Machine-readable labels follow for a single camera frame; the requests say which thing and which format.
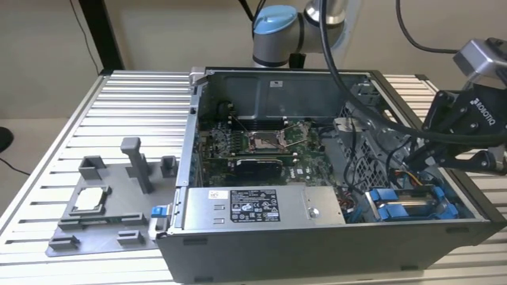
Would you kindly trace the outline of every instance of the white wall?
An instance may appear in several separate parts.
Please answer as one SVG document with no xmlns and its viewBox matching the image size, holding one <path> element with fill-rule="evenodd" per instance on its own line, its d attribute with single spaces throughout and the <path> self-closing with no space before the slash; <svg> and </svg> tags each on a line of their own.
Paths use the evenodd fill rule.
<svg viewBox="0 0 507 285">
<path fill-rule="evenodd" d="M 70 115 L 95 79 L 70 2 L 0 0 L 0 118 Z"/>
<path fill-rule="evenodd" d="M 474 37 L 507 39 L 506 11 L 506 0 L 402 0 L 407 29 L 433 48 L 461 49 Z M 453 55 L 423 52 L 407 42 L 397 22 L 395 0 L 363 0 L 345 68 L 426 74 L 439 88 L 461 88 L 466 80 Z"/>
<path fill-rule="evenodd" d="M 299 9 L 306 2 L 269 0 Z M 257 0 L 250 3 L 255 9 Z M 462 86 L 450 56 L 421 52 L 405 40 L 394 0 L 363 3 L 341 67 L 423 73 L 439 87 Z M 250 22 L 237 0 L 107 0 L 107 7 L 128 68 L 250 66 Z M 507 39 L 505 11 L 506 0 L 403 0 L 414 37 L 443 48 L 459 48 L 471 37 Z M 322 55 L 307 58 L 307 67 L 325 67 Z M 70 115 L 95 77 L 68 1 L 0 0 L 0 118 Z"/>
</svg>

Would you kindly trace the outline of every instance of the aluminum extrusion table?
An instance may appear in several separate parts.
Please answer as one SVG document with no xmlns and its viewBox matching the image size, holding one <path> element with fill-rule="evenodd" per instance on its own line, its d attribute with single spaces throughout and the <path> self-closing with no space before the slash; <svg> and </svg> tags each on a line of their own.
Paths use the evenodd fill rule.
<svg viewBox="0 0 507 285">
<path fill-rule="evenodd" d="M 414 75 L 386 78 L 425 119 L 437 92 L 433 83 Z M 126 163 L 122 138 L 138 136 L 148 160 L 179 157 L 190 97 L 189 73 L 115 71 L 98 78 L 0 218 L 0 284 L 175 284 L 159 250 L 56 258 L 44 251 L 78 183 L 83 156 Z M 507 216 L 507 178 L 469 175 Z M 482 245 L 453 251 L 425 271 L 238 284 L 323 283 L 507 284 L 507 229 Z"/>
</svg>

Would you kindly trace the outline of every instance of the gray 3d-printed holder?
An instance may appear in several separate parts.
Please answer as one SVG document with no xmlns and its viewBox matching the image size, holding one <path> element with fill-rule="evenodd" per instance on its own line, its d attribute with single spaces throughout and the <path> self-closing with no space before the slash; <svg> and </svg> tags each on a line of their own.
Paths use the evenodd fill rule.
<svg viewBox="0 0 507 285">
<path fill-rule="evenodd" d="M 124 138 L 122 142 L 130 164 L 106 165 L 100 156 L 83 158 L 82 178 L 50 240 L 47 256 L 158 248 L 148 235 L 151 209 L 172 203 L 178 164 L 174 156 L 147 163 L 140 145 L 139 138 Z M 84 197 L 79 200 L 79 195 L 90 188 L 99 188 L 92 189 L 96 196 L 87 197 L 92 205 L 80 209 Z"/>
</svg>

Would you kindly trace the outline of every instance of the black cable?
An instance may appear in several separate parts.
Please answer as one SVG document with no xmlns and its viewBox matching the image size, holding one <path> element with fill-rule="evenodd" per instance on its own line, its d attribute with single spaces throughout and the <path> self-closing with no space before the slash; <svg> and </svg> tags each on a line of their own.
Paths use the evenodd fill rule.
<svg viewBox="0 0 507 285">
<path fill-rule="evenodd" d="M 327 8 L 327 0 L 321 0 L 321 11 L 326 11 Z M 483 146 L 503 144 L 507 141 L 507 134 L 502 135 L 457 135 L 457 134 L 441 134 L 437 132 L 422 132 L 418 129 L 406 127 L 405 125 L 386 119 L 381 114 L 371 110 L 355 97 L 355 95 L 350 92 L 347 85 L 345 84 L 341 74 L 335 65 L 335 60 L 333 58 L 331 47 L 329 44 L 329 36 L 326 29 L 326 13 L 321 13 L 319 15 L 319 30 L 321 30 L 321 41 L 323 45 L 323 52 L 326 58 L 326 64 L 330 69 L 333 80 L 335 81 L 339 90 L 343 93 L 347 101 L 353 104 L 353 106 L 369 117 L 373 121 L 381 123 L 386 127 L 394 129 L 402 134 L 407 134 L 415 138 L 423 138 L 441 143 L 459 144 L 459 145 L 474 145 Z"/>
<path fill-rule="evenodd" d="M 391 181 L 391 159 L 397 153 L 397 151 L 399 151 L 409 143 L 411 142 L 411 138 L 409 137 L 406 142 L 402 143 L 402 145 L 395 148 L 390 154 L 387 155 L 387 159 L 386 159 L 386 176 L 387 176 L 387 181 Z"/>
<path fill-rule="evenodd" d="M 249 6 L 247 0 L 238 0 L 238 1 L 243 7 L 245 12 L 247 13 L 249 20 L 254 21 L 254 14 L 253 14 L 251 7 Z"/>
<path fill-rule="evenodd" d="M 15 167 L 12 166 L 12 164 L 7 162 L 6 159 L 0 158 L 0 162 L 4 162 L 4 164 L 6 164 L 6 165 L 7 165 L 14 171 L 16 171 L 16 172 L 19 172 L 19 173 L 23 173 L 24 175 L 28 175 L 28 176 L 31 175 L 28 172 L 24 172 L 23 170 L 19 170 L 18 168 L 15 168 Z"/>
<path fill-rule="evenodd" d="M 71 2 L 71 7 L 72 7 L 74 16 L 76 17 L 76 21 L 78 21 L 78 24 L 79 24 L 79 28 L 82 29 L 83 37 L 86 38 L 87 50 L 88 50 L 88 54 L 90 54 L 90 57 L 91 57 L 91 59 L 92 59 L 94 65 L 95 65 L 95 71 L 96 71 L 96 74 L 99 75 L 99 67 L 96 66 L 95 58 L 94 58 L 94 56 L 92 56 L 92 52 L 91 52 L 91 49 L 90 49 L 87 33 L 86 33 L 86 30 L 84 30 L 84 28 L 83 28 L 83 26 L 82 26 L 82 22 L 79 21 L 79 17 L 78 17 L 76 9 L 74 8 L 72 0 L 70 0 L 70 2 Z"/>
<path fill-rule="evenodd" d="M 261 10 L 263 9 L 266 3 L 267 3 L 267 0 L 261 0 L 255 9 L 255 15 L 254 15 L 254 20 L 253 20 L 253 39 L 254 39 L 254 29 L 255 29 L 257 18 L 259 17 Z"/>
<path fill-rule="evenodd" d="M 363 191 L 361 191 L 355 186 L 354 186 L 354 181 L 353 183 L 349 180 L 349 169 L 350 166 L 353 165 L 354 158 L 357 157 L 357 146 L 358 146 L 358 135 L 357 135 L 357 126 L 354 125 L 354 119 L 350 119 L 350 124 L 353 126 L 353 145 L 350 146 L 350 157 L 349 157 L 349 162 L 346 165 L 346 169 L 343 170 L 343 180 L 347 184 L 347 187 L 350 191 L 357 191 L 361 195 L 363 195 Z"/>
<path fill-rule="evenodd" d="M 407 27 L 405 26 L 405 22 L 403 22 L 403 18 L 402 18 L 401 0 L 397 0 L 397 18 L 398 18 L 398 24 L 399 24 L 399 27 L 402 29 L 403 35 L 415 48 L 423 50 L 425 52 L 433 52 L 433 53 L 455 54 L 459 52 L 459 50 L 457 50 L 457 49 L 435 49 L 433 47 L 422 46 L 421 44 L 417 43 L 411 34 L 407 31 Z"/>
</svg>

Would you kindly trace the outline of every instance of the yellow wire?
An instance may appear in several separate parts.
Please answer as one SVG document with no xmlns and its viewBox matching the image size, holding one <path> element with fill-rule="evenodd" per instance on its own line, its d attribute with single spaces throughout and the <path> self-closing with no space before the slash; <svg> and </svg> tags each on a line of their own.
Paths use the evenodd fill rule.
<svg viewBox="0 0 507 285">
<path fill-rule="evenodd" d="M 414 179 L 415 183 L 418 183 L 419 186 L 422 186 L 422 182 L 419 181 L 418 177 L 415 177 L 415 175 L 414 175 L 411 172 L 409 172 L 409 171 L 402 171 L 402 170 L 398 170 L 398 172 L 403 172 L 403 173 L 409 174 L 410 177 Z"/>
</svg>

